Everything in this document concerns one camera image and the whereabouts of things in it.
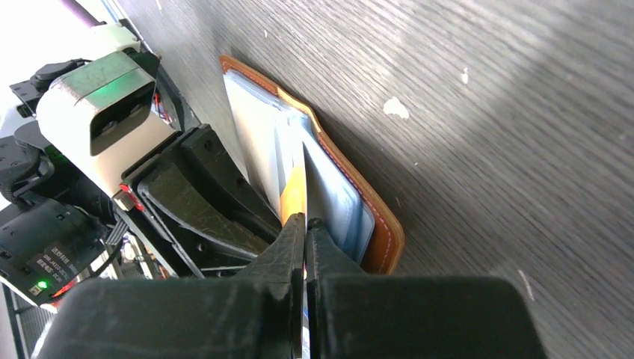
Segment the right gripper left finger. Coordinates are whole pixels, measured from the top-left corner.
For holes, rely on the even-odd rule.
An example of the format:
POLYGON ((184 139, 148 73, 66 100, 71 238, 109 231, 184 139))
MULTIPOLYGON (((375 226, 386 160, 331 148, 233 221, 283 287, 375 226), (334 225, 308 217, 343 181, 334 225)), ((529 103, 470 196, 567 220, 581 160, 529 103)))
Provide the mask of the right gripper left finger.
POLYGON ((232 277, 86 280, 64 296, 39 358, 297 358, 306 219, 232 277))

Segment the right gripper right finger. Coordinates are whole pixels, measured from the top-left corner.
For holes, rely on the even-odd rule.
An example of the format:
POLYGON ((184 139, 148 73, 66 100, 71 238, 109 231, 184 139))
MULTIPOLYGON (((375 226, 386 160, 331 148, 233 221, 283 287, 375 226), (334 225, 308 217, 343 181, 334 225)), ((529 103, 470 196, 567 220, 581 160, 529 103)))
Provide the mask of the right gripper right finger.
POLYGON ((313 358, 545 358, 519 291, 498 277, 367 274, 325 224, 305 242, 313 358))

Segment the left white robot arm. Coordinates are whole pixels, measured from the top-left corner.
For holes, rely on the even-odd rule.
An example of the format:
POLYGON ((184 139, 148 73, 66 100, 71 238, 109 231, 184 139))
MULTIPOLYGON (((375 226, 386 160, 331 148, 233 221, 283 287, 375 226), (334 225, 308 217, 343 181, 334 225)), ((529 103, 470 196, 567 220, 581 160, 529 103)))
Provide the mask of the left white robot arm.
POLYGON ((280 233, 213 129, 185 126, 156 56, 47 64, 11 89, 34 119, 1 138, 1 281, 29 304, 59 301, 127 234, 167 274, 212 277, 280 233))

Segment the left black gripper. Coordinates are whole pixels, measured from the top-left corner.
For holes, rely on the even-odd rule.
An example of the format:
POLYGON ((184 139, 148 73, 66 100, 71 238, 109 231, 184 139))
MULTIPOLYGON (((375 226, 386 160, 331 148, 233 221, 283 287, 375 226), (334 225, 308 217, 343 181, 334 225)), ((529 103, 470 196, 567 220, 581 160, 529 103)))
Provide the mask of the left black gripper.
POLYGON ((135 202, 126 221, 175 277, 244 266, 281 231, 208 125, 171 135, 120 187, 135 202))

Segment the brown leather card holder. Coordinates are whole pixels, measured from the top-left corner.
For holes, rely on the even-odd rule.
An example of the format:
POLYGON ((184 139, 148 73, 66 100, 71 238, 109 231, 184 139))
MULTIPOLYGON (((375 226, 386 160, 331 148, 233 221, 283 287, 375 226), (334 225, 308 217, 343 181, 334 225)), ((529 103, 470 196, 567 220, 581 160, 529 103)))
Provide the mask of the brown leather card holder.
POLYGON ((336 245, 364 271, 394 272, 405 247, 404 230, 325 132, 313 109, 240 60, 222 55, 219 62, 247 182, 280 219, 282 154, 301 141, 307 174, 305 216, 323 220, 336 245))

